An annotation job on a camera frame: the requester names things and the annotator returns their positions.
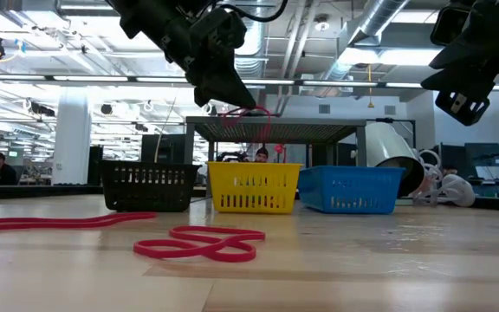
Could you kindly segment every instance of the metal table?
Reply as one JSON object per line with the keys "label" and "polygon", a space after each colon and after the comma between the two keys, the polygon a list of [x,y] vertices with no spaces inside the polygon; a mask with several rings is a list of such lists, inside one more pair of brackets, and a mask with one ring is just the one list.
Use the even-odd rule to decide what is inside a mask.
{"label": "metal table", "polygon": [[[209,142],[209,160],[213,160],[216,142],[250,143],[268,123],[267,117],[242,117],[236,125],[225,126],[223,117],[186,117],[185,163],[192,163],[195,132]],[[336,145],[355,133],[358,164],[366,166],[365,126],[366,120],[273,117],[267,141],[259,143],[324,144],[328,146],[327,162],[334,165]]]}

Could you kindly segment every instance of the air duct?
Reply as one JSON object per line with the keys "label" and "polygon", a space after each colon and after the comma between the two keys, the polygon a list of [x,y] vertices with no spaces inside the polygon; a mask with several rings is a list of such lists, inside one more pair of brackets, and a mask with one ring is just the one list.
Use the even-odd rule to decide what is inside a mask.
{"label": "air duct", "polygon": [[[256,7],[248,10],[248,13],[254,16],[262,16],[265,10],[264,8]],[[248,30],[245,36],[245,43],[240,49],[236,50],[236,55],[248,57],[236,59],[234,66],[241,77],[261,77],[263,69],[262,61],[257,58],[252,60],[250,57],[257,57],[261,52],[265,30],[264,23],[255,22],[249,18],[244,18],[243,23]]]}
{"label": "air duct", "polygon": [[[338,59],[323,74],[322,80],[342,80],[349,73],[352,64],[340,61],[346,48],[354,46],[379,46],[382,31],[396,17],[410,0],[369,0],[358,18],[346,22],[339,38]],[[340,91],[332,88],[316,88],[309,95],[339,96]]]}

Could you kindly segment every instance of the wooden tabletop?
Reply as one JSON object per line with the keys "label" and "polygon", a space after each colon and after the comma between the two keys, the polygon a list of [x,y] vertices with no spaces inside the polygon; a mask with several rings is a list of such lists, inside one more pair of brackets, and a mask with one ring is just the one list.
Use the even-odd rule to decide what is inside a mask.
{"label": "wooden tabletop", "polygon": [[[108,214],[101,195],[0,201],[2,217]],[[265,231],[257,259],[135,256],[175,225]],[[97,231],[0,233],[0,311],[499,312],[499,211],[400,207],[391,216],[187,213]]]}

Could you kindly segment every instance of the person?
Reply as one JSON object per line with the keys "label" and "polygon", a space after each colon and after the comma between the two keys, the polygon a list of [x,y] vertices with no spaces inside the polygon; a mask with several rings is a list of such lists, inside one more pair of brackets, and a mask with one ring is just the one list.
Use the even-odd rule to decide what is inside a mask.
{"label": "person", "polygon": [[267,148],[261,147],[257,150],[255,162],[266,163],[267,161],[269,161],[269,151]]}
{"label": "person", "polygon": [[0,153],[0,185],[16,185],[16,171],[5,164],[5,155]]}

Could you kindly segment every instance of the black cable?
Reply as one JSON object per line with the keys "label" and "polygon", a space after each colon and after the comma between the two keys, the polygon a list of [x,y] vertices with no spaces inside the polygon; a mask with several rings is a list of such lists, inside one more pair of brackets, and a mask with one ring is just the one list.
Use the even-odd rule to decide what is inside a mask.
{"label": "black cable", "polygon": [[278,9],[278,11],[275,14],[273,14],[272,16],[268,16],[268,17],[253,16],[250,13],[248,13],[242,9],[237,8],[236,6],[234,6],[232,4],[222,4],[220,7],[223,9],[233,10],[236,13],[238,13],[240,15],[240,17],[247,17],[250,20],[260,22],[260,23],[268,23],[268,22],[273,22],[275,19],[280,17],[282,15],[282,13],[284,13],[284,10],[286,9],[287,5],[288,5],[288,0],[282,0],[281,7]]}
{"label": "black cable", "polygon": [[211,9],[214,10],[217,7],[218,1],[219,0],[211,0],[210,2],[208,2],[207,5],[205,5],[205,7],[199,11],[199,13],[196,15],[196,18],[199,19],[205,13],[205,11],[209,9],[210,6]]}

